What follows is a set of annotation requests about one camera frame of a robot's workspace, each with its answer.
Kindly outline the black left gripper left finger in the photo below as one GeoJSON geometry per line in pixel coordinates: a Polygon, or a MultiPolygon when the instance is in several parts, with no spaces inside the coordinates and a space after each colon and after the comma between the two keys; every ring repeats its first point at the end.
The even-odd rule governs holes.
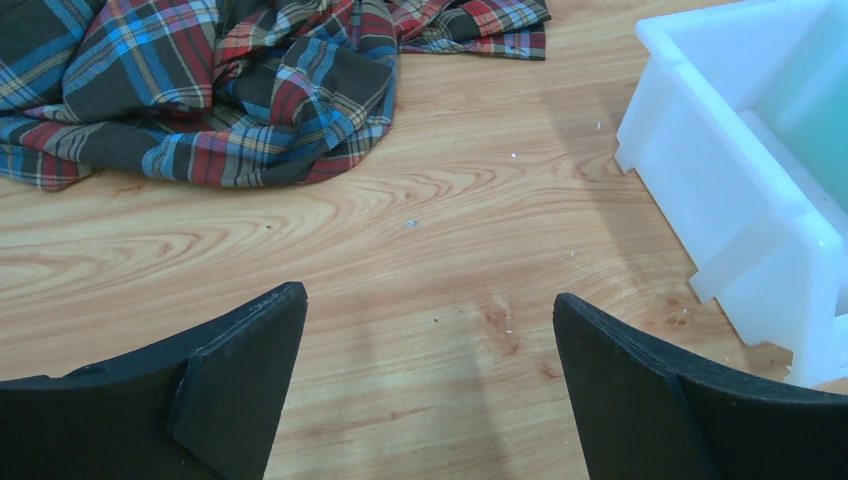
{"type": "Polygon", "coordinates": [[[61,377],[1,385],[5,479],[260,479],[308,308],[284,283],[61,377]]]}

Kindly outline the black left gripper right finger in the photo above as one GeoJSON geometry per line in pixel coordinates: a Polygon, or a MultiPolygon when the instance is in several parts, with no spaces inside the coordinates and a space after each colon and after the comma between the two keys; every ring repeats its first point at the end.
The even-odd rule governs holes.
{"type": "Polygon", "coordinates": [[[553,328],[593,479],[843,479],[847,399],[709,360],[570,293],[553,328]]]}

